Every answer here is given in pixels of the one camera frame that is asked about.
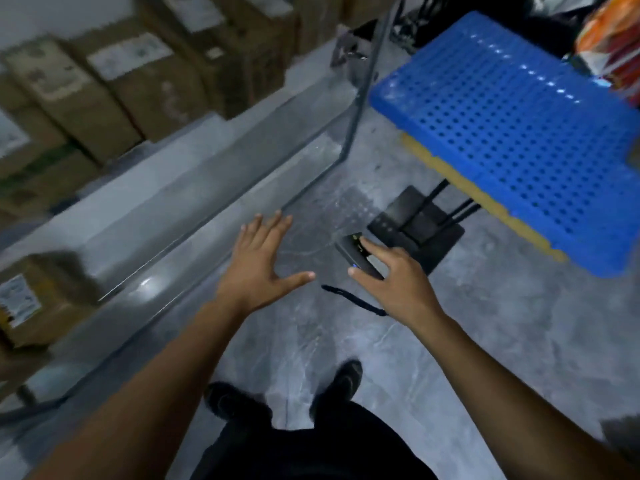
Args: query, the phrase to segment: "black shoe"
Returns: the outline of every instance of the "black shoe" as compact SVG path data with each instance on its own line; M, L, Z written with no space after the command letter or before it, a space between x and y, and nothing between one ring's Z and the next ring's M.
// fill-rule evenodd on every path
M351 359L343 363L329 387L314 397L309 409L311 419L316 421L316 414L320 405L323 408L325 406L331 407L331 405L347 403L352 400L361 382L362 363L357 359Z
M225 421L234 419L271 425L273 412L270 407L226 382L209 384L204 391L204 401L213 414Z

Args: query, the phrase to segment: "black strap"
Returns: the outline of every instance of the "black strap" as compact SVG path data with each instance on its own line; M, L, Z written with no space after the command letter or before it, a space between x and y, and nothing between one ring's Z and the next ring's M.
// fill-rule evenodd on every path
M356 295L349 293L341 288L334 288L333 286L322 285L321 286L324 291L329 291L329 293L334 293L340 296L347 298L354 305L364 308L366 311L375 313L379 317L386 317L388 313L384 311L382 308L376 308L373 305L368 304L363 299L358 298Z

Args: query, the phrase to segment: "black pants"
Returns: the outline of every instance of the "black pants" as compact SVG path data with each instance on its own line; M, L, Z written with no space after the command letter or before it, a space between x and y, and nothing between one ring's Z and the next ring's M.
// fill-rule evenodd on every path
M384 421L353 402L318 407L315 428L283 431L233 420L208 448L191 480L435 479Z

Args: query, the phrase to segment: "blue perforated plastic surface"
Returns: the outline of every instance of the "blue perforated plastic surface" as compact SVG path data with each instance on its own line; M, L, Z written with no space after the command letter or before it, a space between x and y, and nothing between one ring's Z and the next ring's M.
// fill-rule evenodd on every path
M640 114L478 13L371 92L371 104L553 248L620 274L640 229L625 164Z

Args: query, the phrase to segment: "green tape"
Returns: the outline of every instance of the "green tape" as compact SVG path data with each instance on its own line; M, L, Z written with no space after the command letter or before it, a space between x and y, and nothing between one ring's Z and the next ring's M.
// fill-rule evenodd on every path
M52 148L41 154L36 160L29 163L19 172L0 179L0 196L11 193L16 188L22 186L30 178L43 174L47 169L61 160L78 151L73 143L67 143L57 148Z

